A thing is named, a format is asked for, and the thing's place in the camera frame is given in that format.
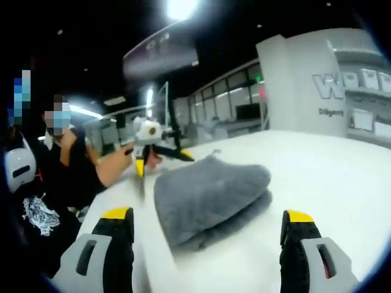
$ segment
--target white tabletop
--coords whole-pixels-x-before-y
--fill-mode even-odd
[[[153,186],[161,170],[144,178],[133,168],[99,194],[82,224],[89,233],[105,211],[132,206],[135,212],[135,292],[279,292],[282,213],[310,214],[322,236],[351,258],[363,280],[386,247],[391,231],[391,151],[335,137],[265,131],[194,147],[196,159],[220,150],[223,161],[270,169],[270,207],[246,227],[205,250],[171,250],[161,230]],[[188,163],[165,160],[161,168]]]

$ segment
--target hand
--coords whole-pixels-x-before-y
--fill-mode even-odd
[[[75,143],[77,137],[69,129],[66,130],[64,135],[61,138],[61,148],[70,149]]]
[[[149,156],[147,159],[147,166],[151,169],[155,169],[158,164],[161,163],[163,159],[159,157],[153,150],[149,152]]]

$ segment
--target gray towel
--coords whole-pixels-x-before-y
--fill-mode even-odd
[[[270,179],[264,166],[232,165],[214,156],[163,174],[155,183],[155,205],[168,243],[181,245],[210,234],[228,219],[235,226],[233,216],[267,195]]]

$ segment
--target black ceiling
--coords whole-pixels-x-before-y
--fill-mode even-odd
[[[122,57],[152,33],[172,23],[167,0],[53,1],[31,4],[20,30],[23,49],[53,87],[96,101],[125,95]],[[225,72],[257,57],[255,44],[333,27],[357,27],[351,9],[337,1],[290,3],[258,0],[200,0],[188,27],[199,66],[159,77],[170,81],[173,97],[187,96]],[[120,107],[137,104],[132,96]]]

